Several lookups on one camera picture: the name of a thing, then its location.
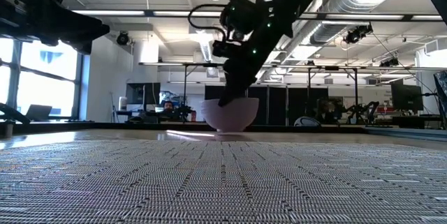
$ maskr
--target ceiling duct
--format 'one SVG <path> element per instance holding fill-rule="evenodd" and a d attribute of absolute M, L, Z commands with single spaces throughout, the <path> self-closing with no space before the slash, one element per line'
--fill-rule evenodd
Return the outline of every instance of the ceiling duct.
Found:
<path fill-rule="evenodd" d="M 433 40 L 432 42 L 425 45 L 426 54 L 437 52 L 438 50 L 447 50 L 447 38 Z"/>
<path fill-rule="evenodd" d="M 319 9 L 327 13 L 368 13 L 373 11 L 385 0 L 327 0 Z M 308 21 L 299 34 L 285 48 L 286 53 L 280 55 L 280 62 L 284 65 L 295 65 L 296 60 L 306 60 L 318 52 L 321 47 L 338 36 L 347 27 L 346 24 Z"/>

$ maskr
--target black panel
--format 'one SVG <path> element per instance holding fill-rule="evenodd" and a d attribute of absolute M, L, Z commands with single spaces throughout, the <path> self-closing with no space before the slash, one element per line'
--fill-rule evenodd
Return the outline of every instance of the black panel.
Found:
<path fill-rule="evenodd" d="M 224 89 L 224 86 L 205 86 L 205 100 L 220 99 Z"/>
<path fill-rule="evenodd" d="M 316 114 L 317 100 L 328 97 L 328 89 L 311 89 L 310 98 L 307 99 L 307 88 L 288 89 L 288 124 L 292 126 L 296 119 L 308 116 L 314 117 Z M 306 114 L 306 107 L 309 104 L 309 111 Z"/>
<path fill-rule="evenodd" d="M 128 104 L 142 104 L 143 94 L 146 95 L 146 104 L 158 105 L 160 103 L 160 83 L 132 83 L 127 84 L 126 97 Z"/>
<path fill-rule="evenodd" d="M 288 124 L 293 126 L 295 121 L 305 115 L 307 103 L 306 88 L 288 89 Z"/>
<path fill-rule="evenodd" d="M 270 126 L 286 125 L 286 88 L 270 87 L 268 124 Z"/>
<path fill-rule="evenodd" d="M 267 87 L 250 87 L 249 98 L 259 98 L 258 114 L 252 125 L 262 126 L 267 124 Z"/>
<path fill-rule="evenodd" d="M 329 91 L 328 89 L 310 89 L 310 99 L 307 101 L 310 106 L 310 111 L 308 116 L 315 117 L 316 115 L 316 108 L 317 108 L 317 101 L 320 98 L 328 98 L 329 97 Z"/>

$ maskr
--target security camera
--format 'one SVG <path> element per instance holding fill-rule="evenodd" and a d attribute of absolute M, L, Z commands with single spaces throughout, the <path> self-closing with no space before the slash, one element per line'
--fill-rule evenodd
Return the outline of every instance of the security camera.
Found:
<path fill-rule="evenodd" d="M 119 32 L 119 36 L 117 37 L 117 43 L 121 46 L 130 45 L 132 43 L 131 38 L 129 38 L 129 32 L 128 31 L 121 31 Z"/>

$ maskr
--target white wall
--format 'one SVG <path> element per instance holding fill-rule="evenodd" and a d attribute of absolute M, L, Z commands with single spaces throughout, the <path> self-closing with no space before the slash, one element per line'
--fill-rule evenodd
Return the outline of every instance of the white wall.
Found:
<path fill-rule="evenodd" d="M 94 41 L 84 71 L 80 119 L 96 122 L 110 122 L 110 93 L 118 108 L 119 97 L 126 95 L 126 83 L 157 81 L 157 67 L 139 66 L 134 56 L 106 37 Z M 119 120 L 123 122 L 126 117 L 119 117 Z"/>

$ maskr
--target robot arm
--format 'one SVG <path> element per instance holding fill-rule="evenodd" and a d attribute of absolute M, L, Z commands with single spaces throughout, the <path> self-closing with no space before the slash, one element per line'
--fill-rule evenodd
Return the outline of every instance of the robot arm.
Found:
<path fill-rule="evenodd" d="M 215 41 L 213 55 L 226 57 L 223 65 L 226 87 L 219 105 L 227 105 L 234 98 L 244 95 L 245 90 L 256 81 L 262 68 L 279 39 L 293 37 L 292 23 L 296 21 L 313 0 L 230 0 L 222 11 L 221 25 L 227 30 L 247 35 L 248 41 L 239 45 L 229 43 L 223 37 Z"/>

